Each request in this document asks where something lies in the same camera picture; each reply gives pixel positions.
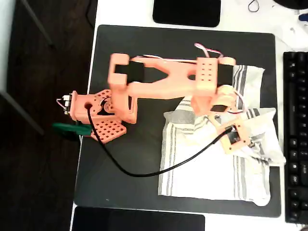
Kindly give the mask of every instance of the white desk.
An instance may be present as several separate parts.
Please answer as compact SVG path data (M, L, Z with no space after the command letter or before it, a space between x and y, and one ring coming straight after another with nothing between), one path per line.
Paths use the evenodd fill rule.
M167 27L198 30L220 30L220 31L245 31L274 33L281 22L289 20L297 21L294 10L281 7L272 0L259 0L260 10L250 13L247 6L251 0L221 0L220 23L215 28L176 26L157 24L152 19L154 0L99 0L96 12L96 22L93 40L93 50L90 66L90 77L88 91L90 88L91 72L94 57L97 28L99 25L121 25L121 26L146 26ZM291 51L284 42L276 38L276 74L277 74L277 100L278 100L278 128L279 142L283 147L283 92L282 92L282 55L285 51ZM248 230L254 227L263 230L297 231L300 229L295 224L284 222L284 172L280 169L281 178L281 204L282 214L279 218L259 218L249 216L204 214L206 230Z

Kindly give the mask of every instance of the orange robotic arm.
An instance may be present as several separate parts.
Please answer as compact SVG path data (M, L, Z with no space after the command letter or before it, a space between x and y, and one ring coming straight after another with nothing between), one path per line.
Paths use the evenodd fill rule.
M135 57L130 59L127 54L111 55L108 84L109 90L97 94L78 95L75 91L70 95L70 107L66 111L73 120L89 124L87 104L91 105L90 114L101 140L106 143L126 133L121 124L137 122L137 99L174 99L192 96L191 106L197 116L213 115L227 112L235 107L236 95L230 85L218 86L218 65L235 65L233 58L201 58L190 62L177 62L153 57ZM168 76L153 83L131 82L134 75L129 68L142 69L154 67ZM231 143L227 135L221 138L226 153L249 144L249 138L238 118L227 125L221 126L212 121L218 131L234 126L238 140Z

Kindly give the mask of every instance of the green object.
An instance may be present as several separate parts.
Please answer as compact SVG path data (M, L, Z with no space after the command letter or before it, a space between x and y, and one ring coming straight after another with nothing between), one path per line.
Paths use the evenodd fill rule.
M53 123L52 127L55 129L56 132L62 135L65 135L69 132L73 132L81 136L90 136L92 132L91 125L88 124L72 125L63 123Z

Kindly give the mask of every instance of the smartphone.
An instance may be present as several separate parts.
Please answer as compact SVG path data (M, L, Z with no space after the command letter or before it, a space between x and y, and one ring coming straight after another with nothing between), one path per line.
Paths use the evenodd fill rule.
M220 21L220 0L154 0L156 23L216 27Z

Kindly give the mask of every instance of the chair leg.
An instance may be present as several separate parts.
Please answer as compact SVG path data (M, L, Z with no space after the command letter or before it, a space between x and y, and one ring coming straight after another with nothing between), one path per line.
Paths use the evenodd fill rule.
M26 10L28 11L30 17L33 19L34 23L37 25L37 27L39 28L39 30L41 31L41 33L43 34L45 39L47 40L48 45L51 46L51 47L54 47L54 43L52 42L50 36L46 32L42 22L38 19L38 17L36 16L34 11L32 10L32 8L29 5L29 3L27 2L27 0L20 0L20 1L22 2L24 7L26 8Z
M44 130L34 121L34 119L12 98L7 92L2 92L6 101L15 108L16 111L40 134L44 135Z

